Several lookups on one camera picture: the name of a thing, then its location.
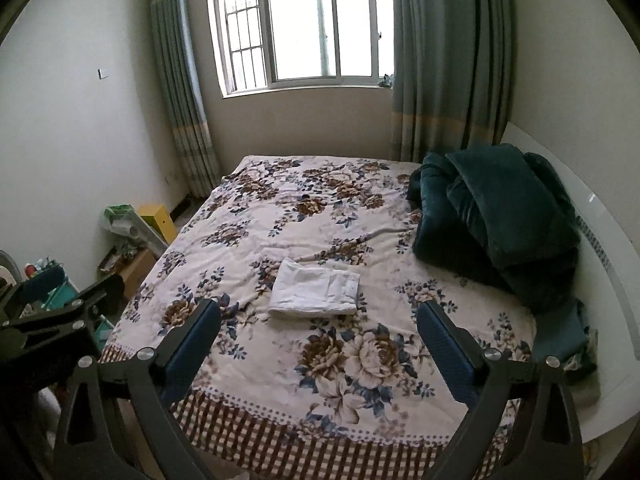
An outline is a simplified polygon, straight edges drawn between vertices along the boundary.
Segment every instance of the folded white towel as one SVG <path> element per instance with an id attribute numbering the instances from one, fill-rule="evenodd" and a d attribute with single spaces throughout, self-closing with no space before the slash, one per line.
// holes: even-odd
<path id="1" fill-rule="evenodd" d="M 359 280 L 356 272 L 303 267 L 285 258 L 273 283 L 269 313 L 292 317 L 354 314 Z"/>

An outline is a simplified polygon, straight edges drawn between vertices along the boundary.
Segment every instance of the window sill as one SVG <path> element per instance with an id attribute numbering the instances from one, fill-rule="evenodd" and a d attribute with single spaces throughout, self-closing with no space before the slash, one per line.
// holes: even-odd
<path id="1" fill-rule="evenodd" d="M 391 90 L 391 88 L 378 86 L 378 85 L 307 85 L 307 86 L 288 86 L 286 88 L 260 88 L 256 90 L 247 90 L 242 92 L 233 92 L 232 94 L 223 95 L 223 99 L 229 99 L 232 97 L 243 97 L 256 94 L 267 94 L 272 92 L 287 92 L 291 90 L 309 90 L 314 88 L 370 88 L 379 90 Z"/>

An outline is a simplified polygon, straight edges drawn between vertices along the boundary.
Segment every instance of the dark green blanket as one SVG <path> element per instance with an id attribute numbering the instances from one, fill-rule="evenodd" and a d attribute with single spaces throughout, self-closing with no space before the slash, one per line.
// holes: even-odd
<path id="1" fill-rule="evenodd" d="M 430 152 L 407 198 L 422 209 L 416 256 L 516 294 L 538 320 L 536 359 L 564 360 L 585 344 L 570 293 L 575 212 L 544 157 L 510 144 Z"/>

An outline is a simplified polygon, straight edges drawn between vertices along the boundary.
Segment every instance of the white wall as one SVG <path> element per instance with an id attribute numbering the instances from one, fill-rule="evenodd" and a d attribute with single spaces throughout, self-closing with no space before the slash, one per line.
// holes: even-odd
<path id="1" fill-rule="evenodd" d="M 245 155 L 388 157 L 391 90 L 306 88 L 222 98 L 207 0 L 188 0 L 193 50 L 224 173 Z"/>
<path id="2" fill-rule="evenodd" d="M 49 255 L 89 285 L 111 246 L 105 206 L 186 195 L 148 9 L 31 0 L 0 46 L 0 248 L 19 265 Z"/>
<path id="3" fill-rule="evenodd" d="M 640 53 L 606 0 L 516 0 L 511 121 L 599 196 L 640 250 Z"/>

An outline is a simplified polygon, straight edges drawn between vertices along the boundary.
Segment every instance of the metal screw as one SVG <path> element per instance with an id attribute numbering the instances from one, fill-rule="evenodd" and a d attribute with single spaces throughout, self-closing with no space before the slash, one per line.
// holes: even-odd
<path id="1" fill-rule="evenodd" d="M 155 354 L 156 354 L 156 351 L 153 348 L 151 348 L 150 346 L 146 346 L 138 350 L 138 353 L 136 354 L 136 356 L 141 361 L 147 361 L 151 359 Z"/>
<path id="2" fill-rule="evenodd" d="M 547 358 L 545 359 L 545 363 L 546 363 L 547 366 L 551 366 L 552 368 L 559 368 L 560 367 L 560 359 L 558 359 L 554 355 L 547 356 Z"/>
<path id="3" fill-rule="evenodd" d="M 489 361 L 499 361 L 500 357 L 502 357 L 502 354 L 496 348 L 487 348 L 484 351 L 484 357 L 489 359 Z"/>
<path id="4" fill-rule="evenodd" d="M 94 360 L 90 355 L 85 355 L 84 357 L 78 359 L 78 366 L 81 368 L 88 368 L 93 362 Z"/>

